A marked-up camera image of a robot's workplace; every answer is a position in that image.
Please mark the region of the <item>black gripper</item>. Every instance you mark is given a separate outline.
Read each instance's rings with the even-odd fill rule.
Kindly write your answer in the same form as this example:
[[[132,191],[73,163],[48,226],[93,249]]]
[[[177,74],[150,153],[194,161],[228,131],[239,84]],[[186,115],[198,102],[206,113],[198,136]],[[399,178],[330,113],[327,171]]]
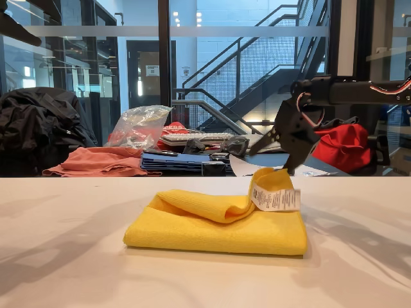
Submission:
[[[281,103],[273,126],[249,149],[249,156],[268,151],[288,153],[283,165],[290,176],[304,164],[319,142],[315,129],[323,120],[323,107],[313,105],[311,96],[295,96]]]

